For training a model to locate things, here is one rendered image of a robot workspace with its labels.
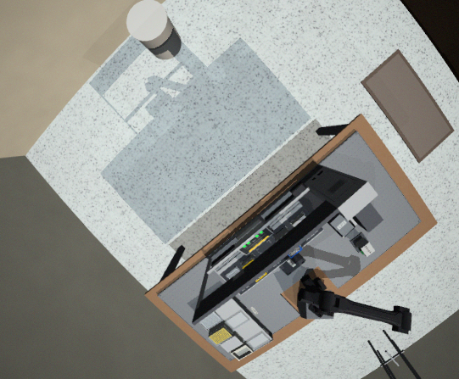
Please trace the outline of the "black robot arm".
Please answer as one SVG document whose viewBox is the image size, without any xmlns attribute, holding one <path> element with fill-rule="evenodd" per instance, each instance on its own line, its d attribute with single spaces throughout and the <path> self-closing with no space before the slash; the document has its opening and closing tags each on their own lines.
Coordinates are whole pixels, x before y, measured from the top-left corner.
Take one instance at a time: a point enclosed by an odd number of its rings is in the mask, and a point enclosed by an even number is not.
<svg viewBox="0 0 459 379">
<path fill-rule="evenodd" d="M 408 334 L 411 330 L 411 312 L 408 308 L 394 305 L 394 310 L 389 311 L 360 304 L 346 297 L 334 294 L 334 292 L 323 291 L 321 285 L 317 281 L 313 282 L 309 275 L 302 276 L 300 280 L 305 286 L 305 289 L 301 288 L 299 290 L 298 300 L 310 304 L 309 310 L 318 317 L 322 317 L 323 315 L 333 317 L 334 313 L 344 313 L 370 320 L 376 319 L 384 323 L 388 322 L 387 324 L 390 324 L 392 331 L 395 332 Z"/>
</svg>

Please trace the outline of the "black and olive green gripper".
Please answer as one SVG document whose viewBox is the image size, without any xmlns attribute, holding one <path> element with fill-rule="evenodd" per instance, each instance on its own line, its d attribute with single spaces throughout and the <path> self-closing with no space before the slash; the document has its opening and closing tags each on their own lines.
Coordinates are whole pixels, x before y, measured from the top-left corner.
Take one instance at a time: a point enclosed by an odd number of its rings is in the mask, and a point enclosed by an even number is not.
<svg viewBox="0 0 459 379">
<path fill-rule="evenodd" d="M 317 281 L 321 285 L 323 291 L 327 289 L 327 287 L 325 286 L 325 284 L 322 282 L 322 280 L 319 277 L 317 277 L 315 279 L 311 279 L 311 280 L 314 281 L 314 282 Z"/>
</svg>

